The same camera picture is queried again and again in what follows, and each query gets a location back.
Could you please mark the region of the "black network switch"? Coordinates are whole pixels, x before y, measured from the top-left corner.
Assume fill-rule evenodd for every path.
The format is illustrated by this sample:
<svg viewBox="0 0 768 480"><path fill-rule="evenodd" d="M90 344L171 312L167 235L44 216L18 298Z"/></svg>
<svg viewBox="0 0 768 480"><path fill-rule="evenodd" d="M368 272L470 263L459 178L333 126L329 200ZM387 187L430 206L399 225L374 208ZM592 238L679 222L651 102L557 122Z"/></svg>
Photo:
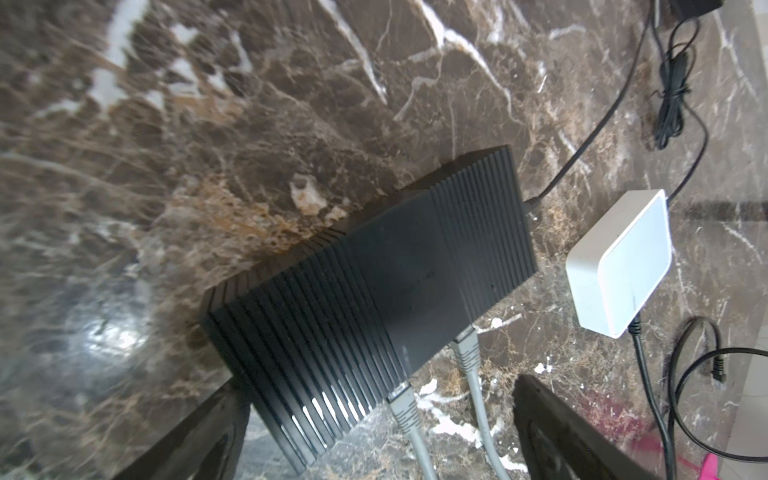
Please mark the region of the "black network switch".
<svg viewBox="0 0 768 480"><path fill-rule="evenodd" d="M199 321L303 472L536 271L512 154L497 146L209 288Z"/></svg>

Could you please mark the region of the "white router box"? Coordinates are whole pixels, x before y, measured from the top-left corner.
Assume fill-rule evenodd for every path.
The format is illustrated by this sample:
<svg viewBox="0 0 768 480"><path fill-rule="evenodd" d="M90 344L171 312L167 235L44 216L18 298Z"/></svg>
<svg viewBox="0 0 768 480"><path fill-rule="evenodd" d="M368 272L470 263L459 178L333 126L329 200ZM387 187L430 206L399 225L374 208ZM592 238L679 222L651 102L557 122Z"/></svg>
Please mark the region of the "white router box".
<svg viewBox="0 0 768 480"><path fill-rule="evenodd" d="M665 191L630 190L574 245L566 274L581 327L616 339L667 274Z"/></svg>

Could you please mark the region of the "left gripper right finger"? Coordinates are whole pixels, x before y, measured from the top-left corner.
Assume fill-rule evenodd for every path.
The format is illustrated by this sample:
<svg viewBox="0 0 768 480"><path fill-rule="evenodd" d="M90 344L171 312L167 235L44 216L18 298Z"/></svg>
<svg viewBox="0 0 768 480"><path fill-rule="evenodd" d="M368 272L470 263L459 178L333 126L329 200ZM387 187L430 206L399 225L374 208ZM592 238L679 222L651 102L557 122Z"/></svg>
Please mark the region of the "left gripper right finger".
<svg viewBox="0 0 768 480"><path fill-rule="evenodd" d="M652 479L531 375L513 390L514 424L532 479Z"/></svg>

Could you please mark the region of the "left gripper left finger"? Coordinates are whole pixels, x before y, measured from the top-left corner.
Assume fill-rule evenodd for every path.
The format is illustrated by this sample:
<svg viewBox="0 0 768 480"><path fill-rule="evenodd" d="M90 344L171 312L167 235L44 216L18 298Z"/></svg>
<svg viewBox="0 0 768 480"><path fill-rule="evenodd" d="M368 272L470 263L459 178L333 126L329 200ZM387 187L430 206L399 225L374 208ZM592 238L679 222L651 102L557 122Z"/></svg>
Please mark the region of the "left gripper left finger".
<svg viewBox="0 0 768 480"><path fill-rule="evenodd" d="M117 479L232 479L242 452L250 403L232 378Z"/></svg>

